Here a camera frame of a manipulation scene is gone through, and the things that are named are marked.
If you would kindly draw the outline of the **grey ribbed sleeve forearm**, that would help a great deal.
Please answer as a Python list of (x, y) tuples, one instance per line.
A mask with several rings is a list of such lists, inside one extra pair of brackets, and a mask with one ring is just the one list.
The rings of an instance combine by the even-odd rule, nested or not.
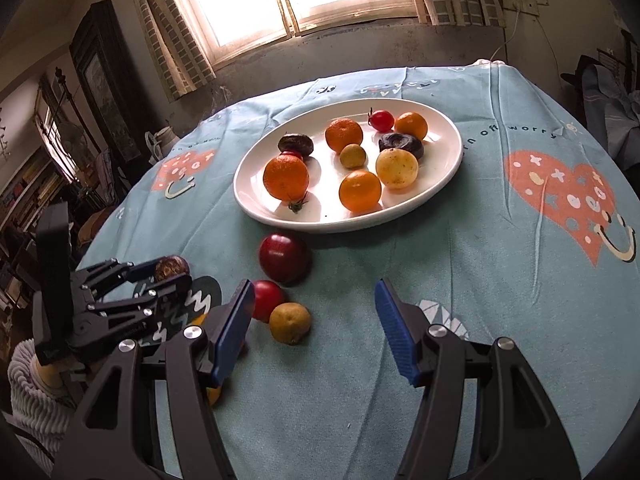
[(8, 368), (12, 425), (26, 434), (18, 434), (17, 439), (50, 477), (74, 411), (66, 404), (68, 397), (63, 388), (52, 388), (42, 380), (36, 361), (32, 339), (15, 347)]

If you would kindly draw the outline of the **person left hand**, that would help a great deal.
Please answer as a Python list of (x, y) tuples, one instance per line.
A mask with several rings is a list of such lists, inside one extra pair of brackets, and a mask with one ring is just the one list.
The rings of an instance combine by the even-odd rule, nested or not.
[(73, 356), (68, 356), (50, 364), (42, 364), (38, 356), (35, 356), (35, 368), (38, 380), (43, 384), (43, 388), (50, 392), (52, 396), (62, 396), (67, 393), (70, 374), (82, 370), (84, 366)]

